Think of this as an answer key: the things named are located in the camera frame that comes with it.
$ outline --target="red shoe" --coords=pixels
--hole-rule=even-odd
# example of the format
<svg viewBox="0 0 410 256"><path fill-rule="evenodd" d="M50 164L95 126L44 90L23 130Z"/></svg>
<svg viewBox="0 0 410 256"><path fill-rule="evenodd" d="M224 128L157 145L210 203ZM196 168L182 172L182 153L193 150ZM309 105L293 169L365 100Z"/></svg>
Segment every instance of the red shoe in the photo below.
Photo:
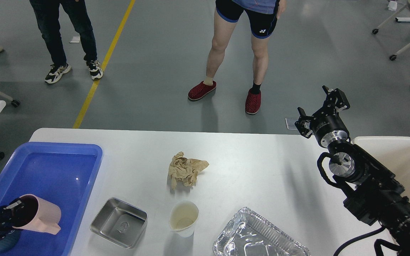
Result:
<svg viewBox="0 0 410 256"><path fill-rule="evenodd" d="M245 111L247 114L255 115L259 111L259 108L261 107L261 97L262 92L259 92L259 94L252 94L251 90L249 90L245 104Z"/></svg>
<svg viewBox="0 0 410 256"><path fill-rule="evenodd" d="M188 93L188 99L192 101L200 100L202 99L205 95L208 93L212 92L214 89L216 89L216 82L213 81L213 85L209 86L204 84L202 81L200 84L194 86L189 93Z"/></svg>

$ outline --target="blue shirt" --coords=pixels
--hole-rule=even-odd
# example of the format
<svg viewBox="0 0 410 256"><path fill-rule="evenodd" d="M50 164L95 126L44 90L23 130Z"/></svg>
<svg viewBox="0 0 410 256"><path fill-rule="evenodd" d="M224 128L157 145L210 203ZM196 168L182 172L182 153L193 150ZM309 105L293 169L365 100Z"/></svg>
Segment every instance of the blue shirt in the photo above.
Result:
<svg viewBox="0 0 410 256"><path fill-rule="evenodd" d="M273 14L279 0L232 0L239 6L264 14Z"/></svg>

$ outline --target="blue plastic tray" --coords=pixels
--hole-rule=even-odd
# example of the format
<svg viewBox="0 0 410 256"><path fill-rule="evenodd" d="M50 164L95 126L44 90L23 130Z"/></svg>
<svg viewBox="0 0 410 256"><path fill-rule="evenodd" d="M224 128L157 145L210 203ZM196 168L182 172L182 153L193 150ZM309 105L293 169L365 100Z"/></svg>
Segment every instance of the blue plastic tray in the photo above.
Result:
<svg viewBox="0 0 410 256"><path fill-rule="evenodd" d="M0 256L66 256L70 253L94 180L102 149L93 144L28 142L18 147L0 175L0 206L32 193L58 205L57 235L29 230Z"/></svg>

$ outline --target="yellow line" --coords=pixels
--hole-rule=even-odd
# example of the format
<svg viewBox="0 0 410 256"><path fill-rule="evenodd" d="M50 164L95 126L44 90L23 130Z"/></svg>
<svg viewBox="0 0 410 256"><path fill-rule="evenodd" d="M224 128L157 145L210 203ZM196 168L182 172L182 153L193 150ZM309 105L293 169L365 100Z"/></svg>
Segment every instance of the yellow line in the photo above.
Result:
<svg viewBox="0 0 410 256"><path fill-rule="evenodd" d="M126 24L127 18L129 17L129 14L131 13L134 3L135 3L135 0L131 0L131 2L129 3L129 6L127 7L126 13L124 14L124 17L121 20L117 33L115 34L114 39L112 40L112 44L110 44L110 48L107 51L107 54L105 55L104 61L102 62L102 65L101 65L102 70L105 70L105 68L107 67L107 64L109 63L110 57L112 56L112 53L114 52L115 46L117 45L122 29L124 28L124 24ZM86 111L88 110L91 100L94 97L94 93L96 92L96 89L98 88L99 81L101 80L95 80L93 82L93 85L91 86L91 89L88 92L88 96L86 96L85 102L82 105L82 109L78 113L77 119L75 120L75 124L73 126L74 129L80 128L83 118L85 117Z"/></svg>

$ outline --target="pink plastic pitcher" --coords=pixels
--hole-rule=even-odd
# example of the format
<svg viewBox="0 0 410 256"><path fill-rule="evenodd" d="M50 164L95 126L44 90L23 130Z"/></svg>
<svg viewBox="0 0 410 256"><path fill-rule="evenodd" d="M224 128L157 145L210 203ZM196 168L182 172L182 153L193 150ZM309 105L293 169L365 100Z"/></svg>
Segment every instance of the pink plastic pitcher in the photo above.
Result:
<svg viewBox="0 0 410 256"><path fill-rule="evenodd" d="M26 212L26 221L28 223L20 227L14 226L14 228L53 235L56 235L61 230L58 226L58 222L61 219L61 209L56 204L52 204L30 193L20 196L20 199L25 203L26 209L24 211Z"/></svg>

